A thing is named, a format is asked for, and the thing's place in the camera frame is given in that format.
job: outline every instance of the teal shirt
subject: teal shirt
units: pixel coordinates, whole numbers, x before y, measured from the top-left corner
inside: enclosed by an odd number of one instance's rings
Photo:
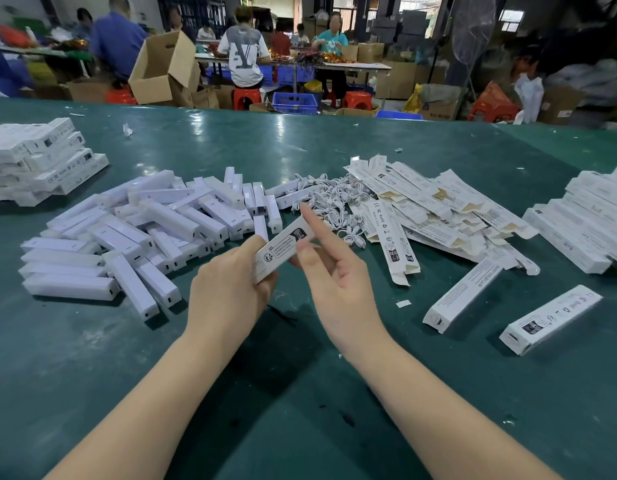
[[[334,52],[337,55],[342,55],[341,51],[335,46],[336,42],[341,43],[342,45],[348,45],[348,39],[346,39],[346,35],[337,33],[333,35],[330,30],[320,33],[317,36],[317,40],[320,39],[326,40],[326,43],[320,46],[322,52]]]

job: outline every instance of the green workbench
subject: green workbench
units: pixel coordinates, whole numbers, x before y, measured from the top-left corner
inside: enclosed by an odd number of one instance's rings
[[[579,172],[546,152],[561,145],[557,140],[540,149],[528,135],[486,123],[0,98],[0,123],[39,123],[70,113],[83,115],[73,116],[76,128],[112,165],[69,197],[37,208],[0,202],[0,479],[44,475],[184,329],[186,306],[149,327],[121,298],[108,305],[26,293],[17,273],[19,244],[88,195],[161,169],[191,180],[221,178],[226,166],[234,166],[245,182],[266,186],[295,173],[338,177],[350,157],[382,153],[431,177],[452,168],[522,215],[563,195]],[[124,123],[132,137],[124,136]],[[587,139],[591,158],[608,156],[604,133],[578,135]],[[612,151],[617,154],[617,144]],[[293,219],[289,212],[283,217]],[[422,273],[410,276],[410,288],[403,289],[392,284],[380,246],[358,252],[368,263],[386,327],[402,346],[565,478],[617,478],[617,273],[586,275],[540,236],[514,238],[513,244],[541,266],[540,275],[506,271],[444,335],[422,318],[471,263],[413,243]],[[208,259],[170,275],[183,296]],[[605,299],[522,358],[499,341],[506,324],[577,284]],[[395,306],[403,299],[412,306]],[[282,266],[271,304],[283,317],[264,313],[195,414],[168,478],[429,478],[329,342],[299,271]]]

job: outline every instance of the red plastic stool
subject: red plastic stool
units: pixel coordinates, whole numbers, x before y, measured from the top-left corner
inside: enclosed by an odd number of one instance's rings
[[[137,104],[137,100],[133,97],[133,94],[130,93],[130,88],[128,86],[123,89],[111,89],[106,93],[105,101],[107,104]]]
[[[485,123],[497,123],[499,121],[513,121],[520,106],[512,103],[491,104],[484,101],[476,101],[468,117],[469,121],[483,121]]]
[[[244,103],[244,99],[250,99],[251,104],[262,102],[262,96],[259,89],[241,89],[235,88],[233,93],[233,109],[235,111],[247,111],[248,106]]]
[[[373,104],[370,101],[370,94],[364,91],[348,91],[342,101],[342,107],[353,107],[370,111],[373,108]]]
[[[328,91],[326,93],[326,99],[330,99],[331,100],[331,106],[333,108],[337,107],[337,98],[335,97],[335,93],[332,91]]]

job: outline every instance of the hand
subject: hand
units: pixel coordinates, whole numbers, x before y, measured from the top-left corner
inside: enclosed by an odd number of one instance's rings
[[[255,254],[266,242],[259,235],[202,266],[192,280],[184,337],[199,344],[211,337],[230,359],[251,332],[277,284],[277,273],[253,284]]]
[[[302,239],[291,263],[304,270],[328,337],[353,365],[388,332],[377,313],[368,268],[306,204],[301,212],[323,248]]]

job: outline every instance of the person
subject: person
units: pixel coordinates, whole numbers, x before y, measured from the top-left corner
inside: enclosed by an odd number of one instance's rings
[[[272,36],[271,49],[279,55],[290,55],[290,39],[280,30],[280,23],[275,25],[275,33]]]
[[[257,64],[271,63],[271,55],[259,30],[252,28],[253,10],[249,6],[235,9],[237,25],[228,28],[217,51],[228,54],[228,67],[234,85],[243,89],[261,88],[264,75]]]
[[[77,25],[75,26],[75,35],[87,42],[91,39],[91,31],[93,30],[93,17],[86,8],[77,9]]]
[[[348,39],[342,32],[342,15],[338,11],[331,13],[328,21],[328,30],[320,33],[313,42],[314,50],[322,52],[332,52],[337,55],[342,55],[341,48],[348,45]],[[330,79],[333,83],[333,92],[337,99],[342,99],[348,91],[346,83],[346,74],[343,70],[327,70],[317,69],[315,78],[322,83],[324,98],[326,98],[327,88],[326,81]]]
[[[109,0],[109,7],[111,12],[93,24],[89,49],[98,71],[110,69],[115,78],[126,82],[148,33],[130,21],[128,0]]]
[[[184,19],[182,18],[182,14],[180,13],[180,9],[177,5],[171,5],[168,9],[168,20],[171,23],[172,32],[183,31],[186,34],[186,37],[191,39],[191,42],[197,42],[195,29],[193,29],[193,27],[188,23],[184,23]]]
[[[209,25],[204,25],[200,28],[200,31],[197,32],[197,38],[199,40],[217,40],[215,32]]]
[[[304,23],[297,24],[297,33],[293,34],[290,38],[291,44],[293,47],[303,47],[304,45],[310,45],[310,40],[308,36],[304,33]]]
[[[366,263],[302,204],[321,247],[302,239],[304,272],[326,334],[382,403],[435,480],[559,480],[394,341],[379,317]],[[277,273],[253,284],[255,235],[201,266],[182,336],[46,480],[153,480],[166,474],[200,402],[255,326]]]

